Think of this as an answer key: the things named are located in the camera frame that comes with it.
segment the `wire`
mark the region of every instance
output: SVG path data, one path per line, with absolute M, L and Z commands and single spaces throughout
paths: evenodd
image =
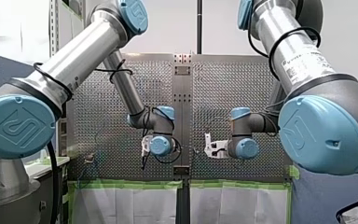
M 146 156 L 142 157 L 142 170 L 146 168 L 147 160 L 149 159 L 150 151 L 147 153 Z
M 337 212 L 336 212 L 336 219 L 339 223 L 341 223 L 342 220 L 342 215 L 350 210 L 352 210 L 353 208 L 355 207 L 358 207 L 358 202 L 356 203 L 353 203 L 353 204 L 350 204 L 342 209 L 339 209 Z
M 148 125 L 148 123 L 150 121 L 150 106 L 146 105 L 145 109 L 147 109 L 147 112 L 143 117 L 144 129 L 142 130 L 142 138 L 147 136 L 147 134 L 149 133 L 149 129 L 147 128 L 147 125 Z
M 254 50 L 254 51 L 256 51 L 258 54 L 260 54 L 261 56 L 263 56 L 263 57 L 265 57 L 265 58 L 268 58 L 269 56 L 266 54 L 266 53 L 264 53 L 264 52 L 262 52 L 261 50 L 259 50 L 255 45 L 254 45 L 254 43 L 253 43 L 253 39 L 252 39 L 252 34 L 251 34 L 251 32 L 252 32 L 252 17 L 253 17 L 253 13 L 254 13 L 254 10 L 253 10 L 253 5 L 254 5 L 254 2 L 255 2 L 255 0 L 254 1 L 252 1 L 252 6 L 251 6 L 251 13 L 250 13 L 250 15 L 249 15 L 249 22 L 248 22 L 248 41 L 249 41 L 249 44 L 251 45 L 251 47 L 252 47 L 252 49 Z
M 68 99 L 66 101 L 69 101 L 70 99 L 72 99 L 72 97 L 74 96 L 72 91 L 67 86 L 65 86 L 62 82 L 60 82 L 59 80 L 57 80 L 54 77 L 52 77 L 51 75 L 49 75 L 47 72 L 43 71 L 39 67 L 40 65 L 42 65 L 42 63 L 34 63 L 34 70 L 39 72 L 42 76 L 47 77 L 51 81 L 55 82 L 57 85 L 61 86 L 66 91 L 66 94 L 68 95 Z
M 48 143 L 48 154 L 51 160 L 51 172 L 53 176 L 53 205 L 51 211 L 50 223 L 55 224 L 58 215 L 58 202 L 60 198 L 60 183 L 58 180 L 59 169 L 57 165 L 57 159 L 55 157 L 54 147 L 51 141 Z
M 321 43 L 322 43 L 321 35 L 319 34 L 319 32 L 317 30 L 315 30 L 315 29 L 313 29 L 312 27 L 309 27 L 309 26 L 297 27 L 296 29 L 293 29 L 293 30 L 288 31 L 288 32 L 284 33 L 283 35 L 281 35 L 281 37 L 272 46 L 271 51 L 269 52 L 269 58 L 268 58 L 269 70 L 271 71 L 272 75 L 277 80 L 279 80 L 279 78 L 278 78 L 278 75 L 276 73 L 275 66 L 274 66 L 274 61 L 273 61 L 275 51 L 277 50 L 279 45 L 283 42 L 283 40 L 285 40 L 287 37 L 289 37 L 290 35 L 295 34 L 298 31 L 311 31 L 312 33 L 314 33 L 316 35 L 316 38 L 318 40 L 318 43 L 316 44 L 316 47 L 319 48 L 319 46 L 321 46 Z
M 265 110 L 268 110 L 269 108 L 272 108 L 272 107 L 274 107 L 274 106 L 283 104 L 285 101 L 286 101 L 286 99 L 281 100 L 281 101 L 278 102 L 278 103 L 275 103 L 275 104 L 273 104 L 273 105 L 268 105 L 268 106 L 266 106 L 264 109 L 265 109 Z
M 98 72 L 111 72 L 112 74 L 111 74 L 110 77 L 109 77 L 109 81 L 110 81 L 110 83 L 114 84 L 114 82 L 112 81 L 112 78 L 113 78 L 113 76 L 114 76 L 117 72 L 128 72 L 128 73 L 130 73 L 130 76 L 133 75 L 133 71 L 132 71 L 132 70 L 127 69 L 127 68 L 126 68 L 126 69 L 121 69 L 121 66 L 123 66 L 124 62 L 126 62 L 125 59 L 123 59 L 123 60 L 118 64 L 118 66 L 117 66 L 116 69 L 100 69 L 100 68 L 96 68 L 96 69 L 94 69 L 94 71 L 98 71 Z

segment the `silver arm segment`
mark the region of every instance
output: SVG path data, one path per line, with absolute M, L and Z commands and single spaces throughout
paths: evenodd
M 120 43 L 117 30 L 110 21 L 95 16 L 93 18 L 94 21 L 83 32 L 40 67 L 71 91 L 75 91 Z M 43 92 L 57 106 L 68 100 L 61 86 L 37 71 L 19 80 Z
M 120 50 L 115 50 L 103 61 L 103 64 L 107 69 L 115 70 L 122 61 L 123 57 Z M 126 64 L 123 63 L 121 69 L 127 69 Z M 115 87 L 130 115 L 136 115 L 145 110 L 144 103 L 142 103 L 141 97 L 133 84 L 130 73 L 117 72 L 111 81 L 115 83 Z

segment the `metal frame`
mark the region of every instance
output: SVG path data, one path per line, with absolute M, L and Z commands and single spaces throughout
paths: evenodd
M 148 181 L 148 180 L 182 180 L 183 181 L 183 187 L 181 189 L 178 190 L 177 192 L 177 215 L 176 215 L 176 223 L 178 224 L 186 224 L 190 222 L 190 187 L 189 187 L 189 181 L 191 178 L 197 178 L 197 179 L 216 179 L 216 178 L 225 178 L 225 179 L 240 179 L 240 180 L 253 180 L 253 181 L 262 181 L 262 182 L 285 182 L 285 181 L 290 181 L 290 177 L 289 177 L 289 166 L 291 163 L 290 159 L 284 154 L 283 150 L 280 148 L 279 145 L 279 140 L 278 139 L 270 139 L 263 136 L 257 136 L 256 138 L 258 138 L 259 140 L 261 139 L 262 141 L 267 141 L 266 144 L 262 144 L 261 147 L 264 146 L 275 146 L 278 147 L 279 150 L 281 152 L 279 152 L 280 158 L 278 162 L 279 166 L 281 167 L 282 171 L 279 173 L 281 175 L 261 175 L 261 176 L 254 176 L 254 175 L 247 175 L 246 174 L 246 170 L 241 171 L 240 173 L 235 173 L 231 174 L 229 171 L 223 172 L 222 173 L 222 168 L 227 169 L 227 166 L 223 165 L 221 166 L 221 164 L 219 164 L 221 161 L 212 161 L 212 163 L 208 163 L 209 161 L 207 161 L 207 165 L 209 165 L 210 167 L 212 167 L 209 172 L 211 172 L 211 174 L 215 174 L 215 175 L 206 175 L 204 177 L 199 176 L 199 175 L 195 175 L 194 170 L 192 170 L 193 166 L 195 165 L 193 159 L 193 155 L 194 155 L 194 148 L 193 145 L 195 143 L 194 141 L 194 107 L 196 106 L 195 103 L 197 103 L 197 97 L 200 97 L 199 94 L 197 93 L 197 90 L 193 90 L 193 88 L 197 88 L 198 86 L 198 80 L 197 80 L 197 73 L 199 72 L 198 70 L 203 69 L 206 65 L 202 64 L 202 63 L 226 63 L 226 64 L 233 64 L 235 65 L 234 68 L 230 69 L 230 72 L 232 73 L 234 71 L 235 72 L 240 72 L 243 69 L 247 69 L 246 64 L 256 64 L 255 66 L 257 66 L 257 68 L 260 68 L 260 71 L 257 71 L 257 74 L 260 76 L 265 76 L 261 79 L 258 79 L 257 81 L 260 80 L 268 80 L 270 81 L 270 88 L 269 87 L 263 87 L 263 90 L 272 90 L 272 77 L 270 77 L 269 74 L 269 69 L 268 69 L 268 65 L 266 63 L 266 61 L 260 57 L 254 57 L 254 56 L 213 56 L 213 55 L 189 55 L 189 54 L 123 54 L 123 57 L 125 59 L 127 59 L 127 66 L 132 69 L 134 71 L 134 82 L 135 85 L 138 88 L 138 91 L 140 91 L 141 96 L 144 98 L 144 102 L 146 105 L 159 105 L 161 104 L 161 102 L 159 101 L 159 97 L 153 95 L 155 94 L 154 92 L 152 93 L 147 93 L 148 90 L 150 90 L 150 85 L 152 85 L 152 88 L 156 88 L 156 91 L 159 92 L 160 90 L 158 89 L 159 86 L 153 86 L 155 85 L 155 83 L 150 83 L 147 82 L 147 79 L 152 78 L 152 79 L 156 79 L 156 77 L 152 77 L 154 74 L 153 72 L 156 72 L 158 70 L 158 67 L 160 66 L 161 62 L 166 62 L 167 66 L 169 67 L 169 69 L 171 69 L 170 72 L 166 72 L 164 73 L 164 76 L 168 76 L 171 79 L 171 91 L 170 91 L 170 95 L 168 96 L 168 102 L 169 104 L 171 104 L 171 106 L 175 109 L 175 130 L 174 130 L 174 134 L 173 136 L 182 144 L 183 147 L 183 152 L 182 152 L 182 157 L 180 160 L 178 160 L 177 162 L 175 162 L 173 165 L 168 166 L 165 165 L 164 166 L 160 166 L 157 164 L 157 166 L 155 166 L 156 164 L 149 164 L 150 162 L 152 162 L 152 160 L 154 158 L 149 158 L 149 162 L 147 164 L 147 166 L 152 165 L 154 168 L 153 169 L 149 169 L 149 170 L 145 170 L 145 175 L 143 176 L 130 176 L 127 177 L 127 179 L 129 180 L 143 180 L 143 181 Z M 143 66 L 146 67 L 146 72 L 141 76 L 142 79 L 139 79 L 139 72 L 143 69 Z M 101 73 L 98 72 L 94 72 L 93 75 L 91 75 L 89 77 L 88 80 L 86 80 L 86 82 L 83 85 L 86 85 L 83 89 L 87 89 L 87 82 L 93 82 L 94 84 L 96 83 L 95 81 L 97 79 L 98 76 L 106 76 L 106 80 L 104 81 L 104 83 L 108 83 L 108 78 L 107 75 L 102 75 Z M 145 89 L 139 89 L 140 88 L 140 83 L 138 83 L 138 81 L 141 81 L 143 83 L 145 83 Z M 251 82 L 252 80 L 246 80 L 245 81 L 248 83 L 247 85 L 250 85 L 249 82 Z M 110 85 L 110 88 L 108 89 L 109 91 L 112 91 L 114 88 L 114 85 L 108 83 L 107 85 Z M 104 88 L 102 86 L 89 86 L 89 88 L 92 88 L 94 90 L 102 90 L 104 91 Z M 77 94 L 83 94 L 86 95 L 88 93 L 92 93 L 93 90 L 89 91 L 89 92 L 82 92 L 82 87 L 80 87 L 78 90 L 80 91 L 77 92 Z M 120 120 L 115 120 L 115 124 L 117 124 L 118 122 L 121 122 L 122 124 L 125 122 L 124 121 L 124 115 L 127 113 L 124 105 L 121 104 L 120 99 L 118 97 L 117 92 L 113 95 L 113 99 L 112 97 L 109 95 L 111 93 L 109 92 L 105 92 L 104 94 L 101 94 L 101 97 L 105 97 L 106 99 L 105 104 L 110 104 L 109 102 L 114 101 L 115 107 L 111 107 L 111 112 L 109 113 L 110 119 L 115 120 L 120 118 Z M 255 98 L 257 100 L 262 99 L 262 102 L 260 102 L 260 104 L 256 104 L 256 107 L 253 107 L 253 109 L 262 109 L 263 106 L 267 105 L 268 101 L 269 101 L 269 96 L 270 96 L 270 92 L 264 92 L 262 94 L 262 96 L 258 96 L 259 98 Z M 82 113 L 89 113 L 91 110 L 93 111 L 97 111 L 99 110 L 99 108 L 93 108 L 94 105 L 88 105 L 88 102 L 90 101 L 86 101 L 86 102 L 77 102 L 76 99 L 82 97 L 81 95 L 78 95 L 76 97 L 75 95 L 75 100 L 71 101 L 68 103 L 68 114 L 67 114 L 67 132 L 68 132 L 68 148 L 74 149 L 76 147 L 78 147 L 77 142 L 76 142 L 76 134 L 78 133 L 78 131 L 75 128 L 75 122 L 76 122 L 76 117 L 75 117 L 75 113 L 76 113 L 76 106 L 83 106 L 83 107 L 87 107 L 86 110 L 82 110 Z M 241 102 L 241 99 L 239 99 L 239 102 L 237 102 L 237 105 L 229 105 L 224 107 L 223 109 L 225 109 L 227 111 L 227 113 L 229 112 L 229 110 L 231 109 L 231 106 L 247 106 L 247 104 L 249 102 Z M 90 126 L 94 125 L 95 122 L 99 122 L 97 120 L 98 118 L 95 118 L 92 120 L 92 122 L 89 123 Z M 220 128 L 217 131 L 218 132 L 228 132 L 229 129 L 226 128 Z M 94 132 L 92 129 L 89 130 L 83 130 L 82 132 Z M 119 132 L 126 132 L 126 130 L 123 130 L 123 128 L 119 128 Z M 138 140 L 139 142 L 141 141 L 141 134 L 140 132 L 132 132 L 131 134 L 137 134 L 135 138 L 133 138 L 135 141 Z M 90 147 L 91 151 L 93 149 L 93 144 L 92 143 L 87 143 L 86 147 Z M 118 150 L 118 148 L 116 148 L 116 152 L 117 153 L 123 153 L 122 151 L 120 152 L 120 150 Z M 136 159 L 141 159 L 140 154 L 141 154 L 141 146 L 139 147 L 139 153 L 132 153 L 135 151 L 130 151 L 129 154 L 125 155 L 127 157 L 135 157 Z M 230 163 L 232 161 L 223 161 L 225 164 Z M 240 164 L 239 161 L 233 161 L 234 164 Z M 72 169 L 74 169 L 74 167 L 79 166 L 79 163 L 76 163 L 76 160 L 72 161 Z M 133 172 L 137 173 L 139 172 L 140 166 L 136 166 L 133 167 Z M 166 176 L 164 176 L 164 178 L 155 178 L 152 175 L 149 175 L 153 172 L 160 172 L 160 174 L 165 174 Z M 74 179 L 76 176 L 74 175 L 74 172 L 69 172 L 69 178 Z M 89 178 L 92 179 L 95 176 L 84 176 L 85 178 Z

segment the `pegboard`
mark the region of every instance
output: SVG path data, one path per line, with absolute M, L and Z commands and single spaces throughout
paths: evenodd
M 283 182 L 290 160 L 278 137 L 254 134 L 260 154 L 248 161 L 213 160 L 203 153 L 207 129 L 212 141 L 229 139 L 232 108 L 260 112 L 268 104 L 273 76 L 267 62 L 253 56 L 195 55 L 192 63 L 191 178 Z
M 180 162 L 190 166 L 190 178 L 284 181 L 290 160 L 278 138 L 255 134 L 261 152 L 250 161 L 212 160 L 203 153 L 208 125 L 213 141 L 226 140 L 229 122 L 221 119 L 228 119 L 233 107 L 249 106 L 256 112 L 267 105 L 273 79 L 265 60 L 193 55 L 187 62 L 190 73 L 180 76 L 175 74 L 178 63 L 174 55 L 123 57 L 134 72 L 133 80 L 145 105 L 174 107 L 175 126 L 180 129 L 176 131 L 180 132 L 185 151 Z M 71 179 L 173 180 L 172 165 L 160 164 L 153 157 L 141 170 L 142 130 L 134 130 L 126 123 L 127 111 L 106 73 L 94 72 L 80 86 L 67 113 Z M 90 153 L 96 153 L 93 166 L 84 162 Z
M 172 55 L 123 57 L 145 105 L 172 104 Z M 152 156 L 145 170 L 141 169 L 142 130 L 127 124 L 126 108 L 108 77 L 104 72 L 91 74 L 68 105 L 70 179 L 172 180 L 172 165 L 161 164 Z M 96 162 L 85 164 L 91 153 Z

